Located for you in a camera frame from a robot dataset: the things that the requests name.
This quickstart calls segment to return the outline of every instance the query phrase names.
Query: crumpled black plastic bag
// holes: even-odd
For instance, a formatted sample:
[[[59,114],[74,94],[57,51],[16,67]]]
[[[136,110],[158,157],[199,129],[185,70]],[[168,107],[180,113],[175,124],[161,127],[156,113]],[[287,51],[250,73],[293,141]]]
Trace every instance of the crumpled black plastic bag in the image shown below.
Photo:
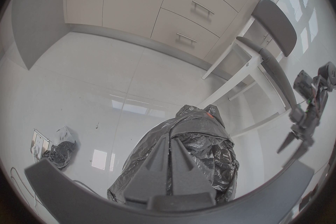
[[[65,141],[57,146],[52,145],[51,150],[44,152],[41,158],[47,158],[55,164],[58,169],[62,170],[69,164],[71,155],[75,149],[75,143]]]
[[[185,105],[171,118],[151,129],[128,156],[121,175],[107,190],[107,198],[125,203],[123,191],[148,157],[160,137],[178,137],[199,169],[216,189],[217,204],[234,199],[239,162],[234,143],[225,130],[216,106],[205,109]]]

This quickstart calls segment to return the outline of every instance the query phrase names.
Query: cabinet handle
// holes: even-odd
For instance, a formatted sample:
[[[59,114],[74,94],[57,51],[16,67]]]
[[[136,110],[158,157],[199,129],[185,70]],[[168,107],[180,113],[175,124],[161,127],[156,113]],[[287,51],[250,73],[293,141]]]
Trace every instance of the cabinet handle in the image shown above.
[[[186,37],[186,36],[184,36],[184,35],[182,35],[182,34],[180,34],[180,33],[176,33],[178,36],[180,36],[180,37],[185,37],[185,38],[187,38],[187,39],[189,39],[189,40],[191,40],[191,41],[194,41],[194,42],[196,42],[197,43],[197,41],[195,40],[195,39],[192,39],[192,38],[190,38],[190,37]]]
[[[215,13],[213,12],[213,11],[211,11],[210,9],[208,9],[207,7],[205,7],[205,6],[203,6],[203,5],[201,5],[200,3],[197,3],[196,1],[192,1],[194,4],[195,4],[195,6],[196,5],[199,5],[200,7],[202,7],[202,8],[204,8],[205,10],[207,10],[208,12],[210,12],[210,13],[212,13],[212,14],[214,14],[215,15]]]

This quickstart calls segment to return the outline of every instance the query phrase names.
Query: chair backrest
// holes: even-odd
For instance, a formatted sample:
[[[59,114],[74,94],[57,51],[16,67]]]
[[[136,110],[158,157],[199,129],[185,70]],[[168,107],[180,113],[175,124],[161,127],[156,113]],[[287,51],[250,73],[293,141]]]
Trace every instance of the chair backrest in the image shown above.
[[[282,10],[271,0],[260,0],[252,16],[265,28],[287,57],[296,44],[296,32]]]

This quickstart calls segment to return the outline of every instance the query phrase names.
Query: drawer handle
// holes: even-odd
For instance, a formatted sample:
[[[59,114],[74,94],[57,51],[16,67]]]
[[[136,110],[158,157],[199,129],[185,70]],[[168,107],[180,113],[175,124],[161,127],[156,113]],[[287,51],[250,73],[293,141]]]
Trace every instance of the drawer handle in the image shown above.
[[[205,10],[207,10],[208,12],[210,12],[210,13],[212,13],[212,14],[214,14],[215,15],[215,13],[213,12],[213,11],[211,11],[210,9],[208,9],[207,7],[205,7],[205,6],[203,6],[203,5],[201,5],[200,3],[197,3],[196,1],[192,1],[194,4],[195,4],[195,6],[196,5],[199,5],[200,7],[202,7],[202,8],[204,8]]]
[[[189,40],[191,40],[191,41],[197,43],[197,41],[196,41],[195,39],[192,39],[192,38],[190,38],[190,37],[186,37],[186,36],[184,36],[184,35],[182,35],[182,34],[180,34],[180,33],[176,33],[176,34],[177,34],[178,36],[180,36],[180,37],[185,37],[185,38],[187,38],[187,39],[189,39]]]

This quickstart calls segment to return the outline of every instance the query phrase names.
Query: white plastic bag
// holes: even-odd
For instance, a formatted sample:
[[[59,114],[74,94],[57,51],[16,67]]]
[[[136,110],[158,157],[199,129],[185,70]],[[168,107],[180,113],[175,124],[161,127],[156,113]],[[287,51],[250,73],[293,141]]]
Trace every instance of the white plastic bag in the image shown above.
[[[69,141],[71,143],[75,143],[74,138],[72,137],[71,133],[69,132],[68,128],[64,126],[63,128],[57,130],[54,134],[52,143],[57,146],[62,142]]]

